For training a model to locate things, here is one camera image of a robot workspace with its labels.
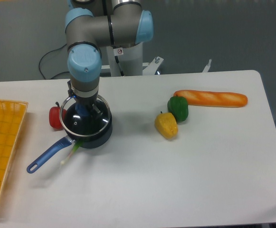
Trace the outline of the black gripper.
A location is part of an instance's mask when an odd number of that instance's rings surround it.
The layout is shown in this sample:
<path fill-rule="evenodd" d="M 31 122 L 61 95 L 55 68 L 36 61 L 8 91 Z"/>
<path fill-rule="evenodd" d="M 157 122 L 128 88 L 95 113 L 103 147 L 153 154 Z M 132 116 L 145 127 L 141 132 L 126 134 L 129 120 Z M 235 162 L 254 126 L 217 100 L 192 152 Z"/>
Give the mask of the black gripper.
<path fill-rule="evenodd" d="M 90 91 L 80 91 L 76 89 L 71 81 L 67 82 L 68 96 L 74 98 L 77 103 L 86 107 L 88 117 L 95 120 L 97 114 L 102 114 L 102 111 L 96 106 L 98 96 L 98 85 Z"/>

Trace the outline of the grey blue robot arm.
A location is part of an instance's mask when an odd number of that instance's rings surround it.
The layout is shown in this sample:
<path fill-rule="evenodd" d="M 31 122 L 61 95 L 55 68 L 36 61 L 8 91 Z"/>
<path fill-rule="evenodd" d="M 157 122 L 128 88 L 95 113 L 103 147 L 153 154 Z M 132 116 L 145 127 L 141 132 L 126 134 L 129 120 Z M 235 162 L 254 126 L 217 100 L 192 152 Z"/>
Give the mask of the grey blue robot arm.
<path fill-rule="evenodd" d="M 80 114 L 102 114 L 96 105 L 100 48 L 135 46 L 153 38 L 153 19 L 138 0 L 69 0 L 65 18 L 67 67 Z"/>

